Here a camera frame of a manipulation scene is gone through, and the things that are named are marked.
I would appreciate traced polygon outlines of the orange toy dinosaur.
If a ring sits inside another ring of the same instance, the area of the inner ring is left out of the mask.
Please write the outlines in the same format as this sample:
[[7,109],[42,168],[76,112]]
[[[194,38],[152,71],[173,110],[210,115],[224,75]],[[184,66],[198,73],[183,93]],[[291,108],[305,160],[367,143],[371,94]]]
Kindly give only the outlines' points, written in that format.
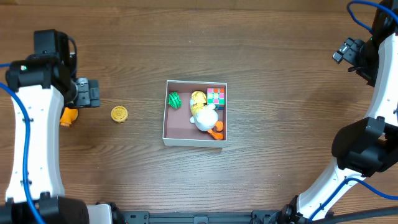
[[63,114],[60,118],[60,125],[69,127],[78,117],[78,110],[77,109],[70,109],[65,107]]

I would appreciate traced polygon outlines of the yellow round disc toy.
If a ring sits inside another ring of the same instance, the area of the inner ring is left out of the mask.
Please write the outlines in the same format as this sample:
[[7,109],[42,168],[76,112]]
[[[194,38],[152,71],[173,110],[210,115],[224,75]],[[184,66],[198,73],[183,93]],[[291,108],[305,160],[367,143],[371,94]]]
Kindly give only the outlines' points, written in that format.
[[123,123],[128,119],[128,111],[123,106],[115,106],[111,110],[111,117],[117,123]]

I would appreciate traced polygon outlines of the green round disc toy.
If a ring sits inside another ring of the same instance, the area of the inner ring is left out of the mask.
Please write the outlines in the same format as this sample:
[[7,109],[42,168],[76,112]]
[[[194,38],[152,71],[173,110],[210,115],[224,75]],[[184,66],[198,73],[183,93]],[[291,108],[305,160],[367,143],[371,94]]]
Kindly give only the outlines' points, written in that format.
[[177,92],[170,92],[168,95],[168,104],[174,109],[178,109],[182,105],[182,101]]

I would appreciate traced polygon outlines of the white plush duck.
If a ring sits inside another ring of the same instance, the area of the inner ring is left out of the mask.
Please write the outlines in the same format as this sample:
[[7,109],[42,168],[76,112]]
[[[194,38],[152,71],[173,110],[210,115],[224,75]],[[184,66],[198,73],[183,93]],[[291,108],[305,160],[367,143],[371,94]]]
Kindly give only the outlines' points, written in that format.
[[190,98],[190,122],[200,131],[207,132],[214,140],[224,139],[224,123],[219,120],[216,106],[207,103],[206,94],[202,91],[194,91]]

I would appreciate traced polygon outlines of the multicoloured puzzle cube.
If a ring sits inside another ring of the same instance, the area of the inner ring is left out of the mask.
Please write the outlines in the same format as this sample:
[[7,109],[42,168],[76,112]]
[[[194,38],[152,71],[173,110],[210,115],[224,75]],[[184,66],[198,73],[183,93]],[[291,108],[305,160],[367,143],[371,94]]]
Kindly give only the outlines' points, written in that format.
[[226,95],[224,88],[207,88],[207,103],[214,104],[216,110],[224,110]]

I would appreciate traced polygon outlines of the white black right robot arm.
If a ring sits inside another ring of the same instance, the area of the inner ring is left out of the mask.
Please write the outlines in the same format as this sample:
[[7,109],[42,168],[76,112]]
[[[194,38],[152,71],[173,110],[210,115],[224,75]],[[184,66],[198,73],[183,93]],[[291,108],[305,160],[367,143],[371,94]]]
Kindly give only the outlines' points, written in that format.
[[348,38],[332,57],[336,63],[350,63],[349,72],[356,72],[374,88],[371,103],[363,119],[338,131],[328,167],[308,190],[285,205],[278,223],[338,223],[397,213],[397,208],[391,207],[328,215],[329,209],[356,184],[382,198],[397,200],[364,182],[397,163],[397,1],[360,3],[376,8],[371,27],[355,21],[369,31],[371,38]]

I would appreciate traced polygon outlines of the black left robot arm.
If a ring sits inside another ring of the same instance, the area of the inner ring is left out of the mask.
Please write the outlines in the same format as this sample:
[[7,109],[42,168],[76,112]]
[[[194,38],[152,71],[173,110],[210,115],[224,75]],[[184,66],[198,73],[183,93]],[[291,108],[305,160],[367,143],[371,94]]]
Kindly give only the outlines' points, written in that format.
[[67,198],[59,165],[60,120],[68,110],[97,108],[97,80],[79,78],[75,41],[54,30],[34,32],[34,53],[11,62],[1,88],[15,112],[14,162],[2,223],[116,223],[110,204]]

